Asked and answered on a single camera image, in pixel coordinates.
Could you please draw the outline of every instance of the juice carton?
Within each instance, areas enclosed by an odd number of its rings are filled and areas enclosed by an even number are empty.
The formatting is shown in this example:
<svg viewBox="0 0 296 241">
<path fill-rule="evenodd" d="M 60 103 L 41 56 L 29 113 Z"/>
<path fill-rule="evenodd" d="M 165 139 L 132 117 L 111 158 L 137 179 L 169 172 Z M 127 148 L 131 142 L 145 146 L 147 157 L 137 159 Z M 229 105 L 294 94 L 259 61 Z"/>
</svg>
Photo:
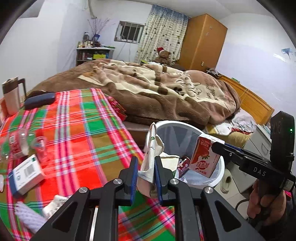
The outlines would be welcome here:
<svg viewBox="0 0 296 241">
<path fill-rule="evenodd" d="M 225 143 L 224 141 L 207 134 L 201 134 L 198 137 L 189 169 L 196 171 L 205 177 L 211 177 L 220 158 L 220 155 L 214 153 L 211 148 L 212 144 L 216 141 L 222 144 Z"/>
</svg>

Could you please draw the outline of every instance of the blue and white curtain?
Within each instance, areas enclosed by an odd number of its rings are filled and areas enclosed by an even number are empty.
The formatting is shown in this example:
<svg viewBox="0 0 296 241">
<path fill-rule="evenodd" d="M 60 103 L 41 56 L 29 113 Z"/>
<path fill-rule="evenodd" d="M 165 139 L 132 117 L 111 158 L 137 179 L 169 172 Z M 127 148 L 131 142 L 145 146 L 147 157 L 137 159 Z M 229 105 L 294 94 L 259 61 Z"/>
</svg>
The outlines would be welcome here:
<svg viewBox="0 0 296 241">
<path fill-rule="evenodd" d="M 172 9 L 153 5 L 144 27 L 135 62 L 153 61 L 157 48 L 170 51 L 171 62 L 180 58 L 182 42 L 185 36 L 189 17 Z"/>
</svg>

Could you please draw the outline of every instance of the trash can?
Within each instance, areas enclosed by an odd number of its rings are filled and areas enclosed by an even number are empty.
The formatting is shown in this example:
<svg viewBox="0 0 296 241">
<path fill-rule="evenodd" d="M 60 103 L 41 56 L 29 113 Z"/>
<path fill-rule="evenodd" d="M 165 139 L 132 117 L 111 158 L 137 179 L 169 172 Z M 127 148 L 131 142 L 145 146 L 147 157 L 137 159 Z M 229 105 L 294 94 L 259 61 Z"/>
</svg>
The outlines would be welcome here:
<svg viewBox="0 0 296 241">
<path fill-rule="evenodd" d="M 192 158 L 198 137 L 203 132 L 191 125 L 179 121 L 164 120 L 156 123 L 157 135 L 164 143 L 164 152 L 169 155 L 187 156 Z M 224 159 L 221 156 L 210 178 L 193 170 L 188 170 L 183 176 L 191 187 L 203 189 L 206 186 L 215 187 L 222 179 L 225 170 Z"/>
</svg>

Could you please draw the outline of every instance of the bed frame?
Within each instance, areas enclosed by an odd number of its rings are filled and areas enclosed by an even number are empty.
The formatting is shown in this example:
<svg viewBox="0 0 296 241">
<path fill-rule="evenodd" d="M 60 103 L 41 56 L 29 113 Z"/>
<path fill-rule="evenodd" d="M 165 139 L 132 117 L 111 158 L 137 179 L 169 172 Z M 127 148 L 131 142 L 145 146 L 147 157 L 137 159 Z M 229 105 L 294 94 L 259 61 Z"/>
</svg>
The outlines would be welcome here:
<svg viewBox="0 0 296 241">
<path fill-rule="evenodd" d="M 257 124 L 263 125 L 269 121 L 274 108 L 237 81 L 225 75 L 220 76 L 220 80 L 229 83 L 236 90 L 241 99 L 241 108 L 247 111 L 255 119 Z"/>
</svg>

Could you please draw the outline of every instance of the black sleeve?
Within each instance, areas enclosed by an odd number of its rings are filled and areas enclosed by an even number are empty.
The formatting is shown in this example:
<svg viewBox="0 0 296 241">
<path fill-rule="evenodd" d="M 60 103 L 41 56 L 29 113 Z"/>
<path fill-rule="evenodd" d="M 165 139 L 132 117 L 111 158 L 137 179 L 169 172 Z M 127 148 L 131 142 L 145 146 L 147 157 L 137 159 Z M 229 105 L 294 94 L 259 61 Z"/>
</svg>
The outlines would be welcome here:
<svg viewBox="0 0 296 241">
<path fill-rule="evenodd" d="M 263 226 L 259 233 L 267 241 L 295 240 L 296 236 L 296 212 L 291 202 L 287 202 L 283 217 L 275 224 Z"/>
</svg>

